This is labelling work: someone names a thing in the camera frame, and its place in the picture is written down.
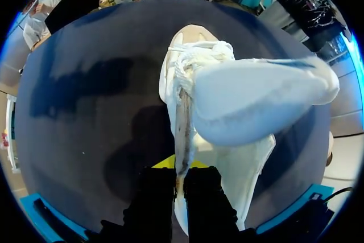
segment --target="person's arm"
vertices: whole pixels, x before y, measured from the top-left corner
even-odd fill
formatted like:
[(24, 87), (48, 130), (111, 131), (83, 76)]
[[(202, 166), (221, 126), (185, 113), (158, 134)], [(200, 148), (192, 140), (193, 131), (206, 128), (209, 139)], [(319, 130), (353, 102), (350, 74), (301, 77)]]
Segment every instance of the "person's arm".
[(39, 3), (35, 8), (36, 13), (50, 14), (53, 11), (54, 7), (47, 6), (44, 3)]
[(58, 3), (59, 0), (44, 0), (44, 2), (37, 5), (36, 13), (50, 14)]
[(45, 37), (43, 37), (42, 39), (40, 39), (38, 42), (36, 42), (33, 47), (30, 49), (31, 52), (33, 52), (36, 48), (38, 48), (44, 41), (46, 41), (49, 37), (51, 36), (51, 34), (47, 34)]

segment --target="hand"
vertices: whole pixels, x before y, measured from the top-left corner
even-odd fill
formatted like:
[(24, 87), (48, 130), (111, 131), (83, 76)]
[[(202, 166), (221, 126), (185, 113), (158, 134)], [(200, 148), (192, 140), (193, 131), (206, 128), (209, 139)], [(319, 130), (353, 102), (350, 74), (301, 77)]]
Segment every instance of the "hand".
[(50, 7), (48, 7), (47, 5), (40, 3), (37, 5), (37, 7), (35, 8), (35, 12), (36, 13), (50, 13)]

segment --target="person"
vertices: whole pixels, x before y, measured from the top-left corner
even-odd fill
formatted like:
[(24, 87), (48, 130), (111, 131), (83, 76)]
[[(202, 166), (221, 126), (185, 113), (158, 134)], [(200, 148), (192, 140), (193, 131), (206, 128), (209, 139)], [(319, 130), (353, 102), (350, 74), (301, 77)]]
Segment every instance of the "person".
[(59, 0), (29, 0), (22, 13), (28, 13), (23, 37), (31, 51), (40, 46), (51, 33), (44, 22)]
[(313, 52), (341, 32), (351, 41), (345, 21), (330, 0), (277, 0), (259, 18), (287, 31)]

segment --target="black object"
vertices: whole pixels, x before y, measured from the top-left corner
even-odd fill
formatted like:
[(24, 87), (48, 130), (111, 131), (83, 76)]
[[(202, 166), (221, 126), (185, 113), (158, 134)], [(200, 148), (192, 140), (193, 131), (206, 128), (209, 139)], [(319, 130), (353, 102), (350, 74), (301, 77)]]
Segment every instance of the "black object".
[[(175, 182), (173, 169), (144, 168), (139, 176), (138, 191), (129, 208), (124, 210), (124, 225), (102, 220), (99, 234), (86, 231), (87, 242), (171, 242)], [(226, 240), (231, 243), (311, 243), (317, 240), (334, 214), (325, 200), (310, 200), (288, 219), (262, 234), (254, 229), (240, 232), (236, 226), (237, 212), (221, 188), (221, 175), (215, 167), (190, 169), (184, 181), (184, 196), (190, 243)], [(86, 242), (58, 220), (40, 199), (34, 203), (45, 221), (66, 242)]]
[(61, 0), (45, 19), (51, 34), (97, 9), (99, 0)]
[(238, 236), (237, 212), (221, 188), (215, 167), (192, 168), (184, 181), (190, 243), (224, 242)]

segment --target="black cable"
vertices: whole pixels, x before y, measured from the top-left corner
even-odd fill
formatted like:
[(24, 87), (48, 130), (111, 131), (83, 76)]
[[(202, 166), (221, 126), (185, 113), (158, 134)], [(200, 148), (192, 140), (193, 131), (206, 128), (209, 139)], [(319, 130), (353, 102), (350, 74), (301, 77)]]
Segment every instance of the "black cable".
[(324, 199), (324, 203), (327, 203), (330, 199), (332, 199), (333, 197), (341, 194), (341, 193), (344, 193), (344, 192), (351, 192), (353, 190), (352, 187), (346, 187), (346, 188), (343, 188), (339, 191), (336, 191), (335, 193), (333, 193), (332, 195), (330, 195), (329, 197), (327, 197), (326, 199)]

